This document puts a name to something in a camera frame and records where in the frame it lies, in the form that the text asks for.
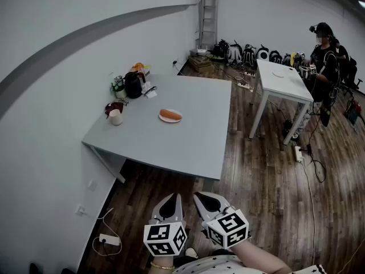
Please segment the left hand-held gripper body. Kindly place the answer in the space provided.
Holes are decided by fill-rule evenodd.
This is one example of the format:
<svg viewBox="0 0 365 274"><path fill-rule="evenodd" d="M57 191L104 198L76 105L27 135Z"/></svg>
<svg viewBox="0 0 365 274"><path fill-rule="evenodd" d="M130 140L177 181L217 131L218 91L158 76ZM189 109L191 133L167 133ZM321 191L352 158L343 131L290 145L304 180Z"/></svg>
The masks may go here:
<svg viewBox="0 0 365 274"><path fill-rule="evenodd" d="M178 256L188 238L185 226L184 217L153 216L144 226L143 242L154 257Z"/></svg>

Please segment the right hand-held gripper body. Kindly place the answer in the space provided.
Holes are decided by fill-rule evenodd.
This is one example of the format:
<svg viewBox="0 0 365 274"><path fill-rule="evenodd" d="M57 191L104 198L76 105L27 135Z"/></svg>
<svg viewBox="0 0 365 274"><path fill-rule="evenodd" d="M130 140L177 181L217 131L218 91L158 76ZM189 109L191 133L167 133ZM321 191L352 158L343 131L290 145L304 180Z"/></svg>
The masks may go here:
<svg viewBox="0 0 365 274"><path fill-rule="evenodd" d="M223 249L229 249L249 238L249 222L240 209L228 207L228 213L203 221L207 237Z"/></svg>

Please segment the person's left forearm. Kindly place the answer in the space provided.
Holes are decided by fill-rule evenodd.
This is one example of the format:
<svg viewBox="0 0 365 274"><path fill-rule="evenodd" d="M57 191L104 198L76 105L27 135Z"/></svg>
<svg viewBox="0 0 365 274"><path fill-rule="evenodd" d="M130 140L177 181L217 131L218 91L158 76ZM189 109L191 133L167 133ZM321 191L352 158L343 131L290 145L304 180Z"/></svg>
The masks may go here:
<svg viewBox="0 0 365 274"><path fill-rule="evenodd" d="M172 274L173 270L173 256L154 257L148 274Z"/></svg>

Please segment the person's right forearm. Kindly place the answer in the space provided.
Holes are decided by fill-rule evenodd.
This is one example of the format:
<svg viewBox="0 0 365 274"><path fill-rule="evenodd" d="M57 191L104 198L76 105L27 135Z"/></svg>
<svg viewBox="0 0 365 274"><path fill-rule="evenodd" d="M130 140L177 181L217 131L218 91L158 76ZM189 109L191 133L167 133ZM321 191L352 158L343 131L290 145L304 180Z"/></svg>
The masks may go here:
<svg viewBox="0 0 365 274"><path fill-rule="evenodd" d="M230 250L248 268L262 271L266 274L290 274L291 268L278 257L244 240Z"/></svg>

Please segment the white star-print shirt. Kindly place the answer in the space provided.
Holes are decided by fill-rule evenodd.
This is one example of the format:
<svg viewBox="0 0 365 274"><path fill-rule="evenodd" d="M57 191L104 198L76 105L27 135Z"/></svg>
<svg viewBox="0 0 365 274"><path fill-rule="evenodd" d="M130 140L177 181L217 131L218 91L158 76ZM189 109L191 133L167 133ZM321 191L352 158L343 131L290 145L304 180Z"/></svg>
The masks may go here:
<svg viewBox="0 0 365 274"><path fill-rule="evenodd" d="M234 255L211 256L184 264L172 274L267 274L257 269L244 267Z"/></svg>

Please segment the pale cup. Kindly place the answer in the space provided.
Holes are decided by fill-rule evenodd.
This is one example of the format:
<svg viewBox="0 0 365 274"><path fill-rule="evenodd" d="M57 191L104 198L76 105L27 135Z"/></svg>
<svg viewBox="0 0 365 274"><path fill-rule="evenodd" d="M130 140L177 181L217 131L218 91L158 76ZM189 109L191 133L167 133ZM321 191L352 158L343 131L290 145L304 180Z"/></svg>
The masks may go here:
<svg viewBox="0 0 365 274"><path fill-rule="evenodd" d="M123 116L119 109L114 109L109 112L109 120L114 126L121 125L123 122Z"/></svg>

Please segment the dark red pouch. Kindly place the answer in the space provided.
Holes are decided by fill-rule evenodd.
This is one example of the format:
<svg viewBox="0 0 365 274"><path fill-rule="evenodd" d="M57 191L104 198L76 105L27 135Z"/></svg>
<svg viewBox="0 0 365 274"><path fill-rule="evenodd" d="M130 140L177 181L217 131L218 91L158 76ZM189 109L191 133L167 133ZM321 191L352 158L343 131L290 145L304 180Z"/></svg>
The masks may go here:
<svg viewBox="0 0 365 274"><path fill-rule="evenodd" d="M106 114L107 118L110 115L110 112L113 110L118 110L120 113L123 112L124 104L122 102L112 102L105 106L104 113Z"/></svg>

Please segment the small potted plant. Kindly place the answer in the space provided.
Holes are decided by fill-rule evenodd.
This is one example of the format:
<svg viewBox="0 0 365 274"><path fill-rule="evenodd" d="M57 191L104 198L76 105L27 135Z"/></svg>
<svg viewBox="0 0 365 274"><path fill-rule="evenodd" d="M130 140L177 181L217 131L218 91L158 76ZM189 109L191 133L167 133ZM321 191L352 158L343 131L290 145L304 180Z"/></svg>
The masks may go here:
<svg viewBox="0 0 365 274"><path fill-rule="evenodd" d="M111 83L111 91L117 99L124 99L127 97L124 78L121 75L114 77Z"/></svg>

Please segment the white table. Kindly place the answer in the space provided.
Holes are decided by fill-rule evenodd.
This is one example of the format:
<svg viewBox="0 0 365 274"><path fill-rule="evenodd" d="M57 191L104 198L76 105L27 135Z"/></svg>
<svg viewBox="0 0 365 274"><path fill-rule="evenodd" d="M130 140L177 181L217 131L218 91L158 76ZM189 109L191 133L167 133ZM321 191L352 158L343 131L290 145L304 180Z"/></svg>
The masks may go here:
<svg viewBox="0 0 365 274"><path fill-rule="evenodd" d="M272 95L303 104L298 117L283 141L284 145L287 145L304 118L310 104L314 101L313 97L294 68L260 59L257 61L257 72L250 101L251 104L255 102L258 86L262 88L262 98L249 133L250 139L256 133L268 96Z"/></svg>

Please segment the wooden crate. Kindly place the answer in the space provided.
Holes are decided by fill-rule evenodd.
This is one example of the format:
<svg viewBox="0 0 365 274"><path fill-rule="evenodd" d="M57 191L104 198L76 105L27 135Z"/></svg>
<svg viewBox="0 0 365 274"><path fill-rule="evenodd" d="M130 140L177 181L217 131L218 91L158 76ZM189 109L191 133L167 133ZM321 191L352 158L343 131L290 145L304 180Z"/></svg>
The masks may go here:
<svg viewBox="0 0 365 274"><path fill-rule="evenodd" d="M190 66L200 74L210 72L214 69L212 61L207 56L189 55L188 62Z"/></svg>

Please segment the orange capped bottle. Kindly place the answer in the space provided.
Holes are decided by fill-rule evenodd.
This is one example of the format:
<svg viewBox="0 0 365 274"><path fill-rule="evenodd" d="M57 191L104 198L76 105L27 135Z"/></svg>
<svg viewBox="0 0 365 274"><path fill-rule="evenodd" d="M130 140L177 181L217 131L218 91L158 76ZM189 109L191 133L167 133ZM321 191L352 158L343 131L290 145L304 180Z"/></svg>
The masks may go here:
<svg viewBox="0 0 365 274"><path fill-rule="evenodd" d="M144 74L144 76L148 76L151 71L151 65L144 65L142 63L136 63L134 66L132 66L131 71L137 71L137 72L142 72Z"/></svg>

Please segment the row of backpacks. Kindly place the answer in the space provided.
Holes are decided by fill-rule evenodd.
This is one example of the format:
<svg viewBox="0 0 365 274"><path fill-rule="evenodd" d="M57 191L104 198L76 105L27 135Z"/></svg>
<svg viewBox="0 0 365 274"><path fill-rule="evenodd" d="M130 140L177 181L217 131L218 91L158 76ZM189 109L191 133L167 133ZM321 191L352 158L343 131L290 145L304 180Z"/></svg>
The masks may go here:
<svg viewBox="0 0 365 274"><path fill-rule="evenodd" d="M304 59L305 54L303 52L293 52L286 54L284 57L277 51L269 51L269 49L263 45L259 49L253 47L250 44L246 44L242 48L237 42L235 44L228 44L225 40L214 45L211 51L214 60L224 61L229 65L244 65L255 69L257 67L257 61L268 61L271 63L277 63L285 66L297 66Z"/></svg>

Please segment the red bag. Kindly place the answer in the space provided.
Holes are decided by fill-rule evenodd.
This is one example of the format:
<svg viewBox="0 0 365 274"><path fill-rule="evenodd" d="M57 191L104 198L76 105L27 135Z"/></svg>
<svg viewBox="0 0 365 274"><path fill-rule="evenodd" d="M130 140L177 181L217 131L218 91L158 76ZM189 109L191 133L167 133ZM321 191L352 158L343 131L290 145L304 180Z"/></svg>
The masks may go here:
<svg viewBox="0 0 365 274"><path fill-rule="evenodd" d="M362 122L365 125L365 119L361 115L362 108L358 101L356 101L354 98L351 98L347 102L347 107L344 112L344 116L347 118L347 120L354 125L357 121L357 119L361 119Z"/></svg>

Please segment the black office chair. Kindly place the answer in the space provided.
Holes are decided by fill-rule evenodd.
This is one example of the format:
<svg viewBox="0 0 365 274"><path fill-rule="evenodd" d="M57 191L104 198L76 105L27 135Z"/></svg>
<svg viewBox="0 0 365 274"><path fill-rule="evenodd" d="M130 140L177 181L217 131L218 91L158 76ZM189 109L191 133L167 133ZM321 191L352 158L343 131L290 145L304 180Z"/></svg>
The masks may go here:
<svg viewBox="0 0 365 274"><path fill-rule="evenodd" d="M351 92L352 90L359 90L359 83L362 82L361 79L358 80L358 83L355 84L355 77L357 73L357 62L352 57L349 57L348 60L346 60L344 67L342 68L342 79L344 81L344 86L348 92Z"/></svg>

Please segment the metal ladder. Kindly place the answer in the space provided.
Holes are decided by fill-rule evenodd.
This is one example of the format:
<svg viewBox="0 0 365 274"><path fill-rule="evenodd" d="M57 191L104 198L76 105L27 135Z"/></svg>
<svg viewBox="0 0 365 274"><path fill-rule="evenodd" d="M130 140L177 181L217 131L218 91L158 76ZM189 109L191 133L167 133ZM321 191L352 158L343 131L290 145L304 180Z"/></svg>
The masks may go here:
<svg viewBox="0 0 365 274"><path fill-rule="evenodd" d="M217 44L218 0L201 0L199 17L198 46L213 50Z"/></svg>

